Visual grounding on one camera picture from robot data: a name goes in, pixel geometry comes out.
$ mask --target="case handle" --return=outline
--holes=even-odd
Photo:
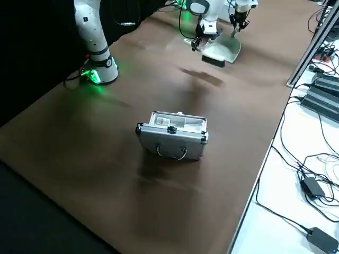
[[[165,157],[164,155],[162,155],[162,154],[160,153],[160,145],[157,145],[157,153],[158,153],[159,156]],[[184,148],[184,153],[182,154],[182,156],[181,156],[180,158],[175,158],[175,157],[173,157],[173,159],[175,159],[175,160],[177,160],[177,161],[182,160],[183,158],[185,158],[186,154],[187,154],[187,148]]]

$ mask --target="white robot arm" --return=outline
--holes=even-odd
[[[99,8],[100,0],[74,1],[75,22],[89,54],[80,74],[95,84],[107,84],[117,79],[118,66],[102,30]]]
[[[258,6],[257,0],[186,0],[187,9],[200,17],[195,29],[196,38],[191,43],[193,51],[197,49],[202,38],[214,40],[221,34],[221,30],[217,28],[217,20],[218,15],[225,11],[225,3],[229,5],[228,15],[234,27],[231,36],[234,37],[237,32],[248,26],[247,16],[251,9]]]
[[[81,68],[80,73],[81,76],[86,76],[95,84],[111,83],[118,77],[118,66],[110,54],[100,22],[100,2],[101,0],[74,0],[76,25],[90,56]],[[220,36],[221,32],[217,28],[217,19],[218,14],[225,9],[225,3],[229,3],[235,9],[234,14],[229,13],[231,24],[234,26],[232,33],[232,37],[234,37],[235,33],[244,29],[249,24],[247,16],[250,9],[257,7],[257,0],[186,0],[187,9],[192,14],[200,17],[195,30],[196,37],[190,42],[193,51],[197,49],[203,38],[214,41]],[[135,22],[127,22],[121,25],[128,26],[135,24]],[[215,60],[218,58],[218,54],[220,56],[224,55],[222,52],[223,48],[221,50],[220,48],[208,54],[209,57]]]

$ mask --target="green led light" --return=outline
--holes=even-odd
[[[182,6],[182,9],[183,9],[183,10],[186,10],[186,9],[187,9],[187,8],[186,8],[186,0],[176,0],[176,1],[175,1],[175,5],[181,6],[181,5],[182,5],[182,1],[184,1],[184,4],[183,4],[183,6]]]
[[[86,76],[88,79],[93,81],[93,83],[98,84],[101,82],[99,75],[96,70],[86,70],[81,73],[81,76]]]
[[[84,72],[81,73],[81,76],[87,76],[87,74],[90,73],[91,70],[86,70]]]
[[[191,15],[189,12],[184,12],[183,13],[184,21],[189,21],[191,19]]]
[[[92,70],[91,81],[93,81],[96,84],[101,82],[101,79],[99,78],[99,75],[97,74],[96,70]]]

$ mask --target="case lock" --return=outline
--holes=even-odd
[[[168,127],[167,127],[167,132],[168,132],[169,134],[176,134],[176,127],[174,127],[174,126],[168,126]]]

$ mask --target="power adapter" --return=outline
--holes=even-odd
[[[325,196],[323,189],[320,187],[319,183],[314,177],[305,177],[305,179],[302,180],[300,184],[302,190],[311,200]]]
[[[338,241],[319,228],[309,229],[306,239],[326,254],[337,253]]]

